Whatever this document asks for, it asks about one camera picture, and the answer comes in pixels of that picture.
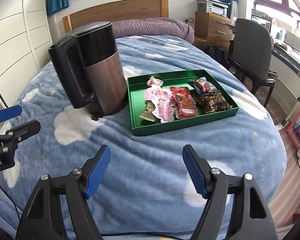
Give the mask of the pink floral snack packet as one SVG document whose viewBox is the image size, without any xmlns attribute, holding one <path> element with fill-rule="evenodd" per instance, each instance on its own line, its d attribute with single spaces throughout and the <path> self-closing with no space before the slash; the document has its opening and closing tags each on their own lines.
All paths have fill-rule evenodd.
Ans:
<svg viewBox="0 0 300 240">
<path fill-rule="evenodd" d="M 161 123 L 174 120 L 175 101 L 169 89 L 161 88 L 153 84 L 145 90 L 143 96 L 145 100 L 153 103 L 155 108 L 152 114 L 158 118 Z"/>
</svg>

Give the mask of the small pink striped candy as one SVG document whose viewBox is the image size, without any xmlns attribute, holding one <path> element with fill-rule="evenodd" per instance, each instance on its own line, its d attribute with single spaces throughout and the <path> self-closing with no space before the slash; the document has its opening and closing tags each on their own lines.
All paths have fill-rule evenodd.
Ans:
<svg viewBox="0 0 300 240">
<path fill-rule="evenodd" d="M 147 81 L 147 86 L 151 87 L 152 85 L 156 85 L 156 86 L 159 86 L 161 87 L 163 85 L 163 81 L 154 77 L 154 76 L 151 76 L 149 78 L 149 80 Z"/>
</svg>

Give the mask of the red white long snack packet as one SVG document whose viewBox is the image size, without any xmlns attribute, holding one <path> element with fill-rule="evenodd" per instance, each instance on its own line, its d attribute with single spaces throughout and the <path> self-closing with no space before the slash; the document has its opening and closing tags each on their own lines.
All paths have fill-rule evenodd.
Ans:
<svg viewBox="0 0 300 240">
<path fill-rule="evenodd" d="M 175 101 L 176 118 L 186 119 L 198 115 L 194 98 L 187 87 L 170 87 L 172 99 Z"/>
</svg>

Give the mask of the blue white cookie packet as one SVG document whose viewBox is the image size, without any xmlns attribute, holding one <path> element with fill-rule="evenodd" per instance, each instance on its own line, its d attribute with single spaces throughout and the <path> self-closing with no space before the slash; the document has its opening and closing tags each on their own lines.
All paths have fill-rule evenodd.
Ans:
<svg viewBox="0 0 300 240">
<path fill-rule="evenodd" d="M 207 81 L 206 77 L 192 80 L 189 85 L 195 89 L 199 96 L 211 96 L 220 92 L 211 82 Z"/>
</svg>

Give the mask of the white wardrobe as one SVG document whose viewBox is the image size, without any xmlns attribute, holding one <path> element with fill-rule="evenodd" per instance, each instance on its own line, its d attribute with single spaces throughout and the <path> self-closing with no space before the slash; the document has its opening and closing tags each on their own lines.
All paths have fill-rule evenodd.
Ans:
<svg viewBox="0 0 300 240">
<path fill-rule="evenodd" d="M 0 0 L 0 104 L 11 106 L 50 61 L 45 0 Z"/>
</svg>

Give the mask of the small olive green packet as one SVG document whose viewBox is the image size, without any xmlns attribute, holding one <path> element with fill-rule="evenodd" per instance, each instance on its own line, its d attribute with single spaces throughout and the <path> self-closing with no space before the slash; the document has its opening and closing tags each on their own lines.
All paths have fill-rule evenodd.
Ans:
<svg viewBox="0 0 300 240">
<path fill-rule="evenodd" d="M 153 115 L 153 111 L 155 110 L 155 105 L 151 101 L 145 101 L 145 108 L 140 113 L 139 117 L 143 120 L 155 122 L 155 116 Z"/>
</svg>

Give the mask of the black bronze electric kettle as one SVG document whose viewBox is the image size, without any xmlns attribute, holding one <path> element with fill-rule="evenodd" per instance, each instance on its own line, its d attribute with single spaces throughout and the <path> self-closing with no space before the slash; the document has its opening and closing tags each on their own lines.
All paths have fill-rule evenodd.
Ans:
<svg viewBox="0 0 300 240">
<path fill-rule="evenodd" d="M 111 22 L 91 22 L 68 32 L 49 48 L 59 80 L 75 109 L 92 119 L 127 104 L 127 84 Z"/>
</svg>

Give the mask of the green cardboard tray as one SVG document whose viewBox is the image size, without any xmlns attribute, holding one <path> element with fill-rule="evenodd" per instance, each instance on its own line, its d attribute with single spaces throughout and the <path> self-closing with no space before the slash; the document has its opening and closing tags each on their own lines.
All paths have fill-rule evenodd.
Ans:
<svg viewBox="0 0 300 240">
<path fill-rule="evenodd" d="M 205 70 L 128 78 L 134 136 L 154 135 L 235 116 L 237 103 Z"/>
</svg>

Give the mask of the brown nutritious snack packet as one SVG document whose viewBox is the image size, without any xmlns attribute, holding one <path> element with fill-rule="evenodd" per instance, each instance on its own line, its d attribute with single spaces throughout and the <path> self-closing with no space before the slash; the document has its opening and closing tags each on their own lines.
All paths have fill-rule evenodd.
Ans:
<svg viewBox="0 0 300 240">
<path fill-rule="evenodd" d="M 198 96 L 197 102 L 204 108 L 206 114 L 226 111 L 233 108 L 233 105 L 230 105 L 226 101 L 221 92 L 213 95 Z"/>
</svg>

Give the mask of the white desk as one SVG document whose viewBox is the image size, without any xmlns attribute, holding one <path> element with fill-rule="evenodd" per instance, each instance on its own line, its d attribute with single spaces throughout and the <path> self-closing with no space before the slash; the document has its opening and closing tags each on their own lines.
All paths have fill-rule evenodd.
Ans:
<svg viewBox="0 0 300 240">
<path fill-rule="evenodd" d="M 300 31 L 298 18 L 273 12 L 253 9 L 251 19 L 268 28 L 274 40 L 270 70 L 277 73 L 274 98 L 286 113 L 280 121 L 286 126 L 300 110 Z"/>
</svg>

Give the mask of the dark grey chair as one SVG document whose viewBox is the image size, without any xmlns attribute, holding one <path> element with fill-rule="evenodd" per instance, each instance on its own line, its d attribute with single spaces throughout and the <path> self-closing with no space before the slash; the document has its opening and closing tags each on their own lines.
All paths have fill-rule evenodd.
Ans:
<svg viewBox="0 0 300 240">
<path fill-rule="evenodd" d="M 226 68 L 234 67 L 241 83 L 246 78 L 251 80 L 253 85 L 250 92 L 253 95 L 260 87 L 269 88 L 264 107 L 270 100 L 278 77 L 276 72 L 270 70 L 273 46 L 273 39 L 265 27 L 244 18 L 236 20 L 233 46 L 229 51 Z"/>
</svg>

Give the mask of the wooden headboard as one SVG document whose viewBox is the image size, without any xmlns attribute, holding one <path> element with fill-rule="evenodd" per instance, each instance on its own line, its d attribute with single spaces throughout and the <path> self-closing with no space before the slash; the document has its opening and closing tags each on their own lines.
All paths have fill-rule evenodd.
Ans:
<svg viewBox="0 0 300 240">
<path fill-rule="evenodd" d="M 89 7 L 63 17 L 66 33 L 96 21 L 122 21 L 169 17 L 168 0 L 121 0 Z"/>
</svg>

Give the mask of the wooden drawer cabinet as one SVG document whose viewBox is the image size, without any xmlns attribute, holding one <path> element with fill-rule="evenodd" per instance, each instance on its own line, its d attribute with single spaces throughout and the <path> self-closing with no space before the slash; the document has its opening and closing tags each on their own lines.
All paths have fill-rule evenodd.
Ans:
<svg viewBox="0 0 300 240">
<path fill-rule="evenodd" d="M 194 22 L 193 45 L 201 50 L 217 46 L 229 50 L 232 40 L 231 20 L 214 13 L 197 11 Z"/>
</svg>

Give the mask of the grey white printer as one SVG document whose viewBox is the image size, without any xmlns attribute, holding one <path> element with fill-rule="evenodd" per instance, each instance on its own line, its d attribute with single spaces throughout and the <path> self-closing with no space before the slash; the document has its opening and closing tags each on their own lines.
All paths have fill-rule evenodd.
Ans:
<svg viewBox="0 0 300 240">
<path fill-rule="evenodd" d="M 223 17 L 228 16 L 227 3 L 223 3 L 219 0 L 197 0 L 198 11 L 214 13 Z"/>
</svg>

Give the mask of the wall power socket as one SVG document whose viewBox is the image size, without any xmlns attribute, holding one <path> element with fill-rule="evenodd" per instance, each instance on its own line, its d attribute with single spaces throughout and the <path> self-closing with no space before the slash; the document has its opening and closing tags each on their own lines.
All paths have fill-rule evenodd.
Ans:
<svg viewBox="0 0 300 240">
<path fill-rule="evenodd" d="M 193 23 L 194 22 L 194 18 L 192 18 L 192 17 L 185 17 L 183 21 L 185 23 Z"/>
</svg>

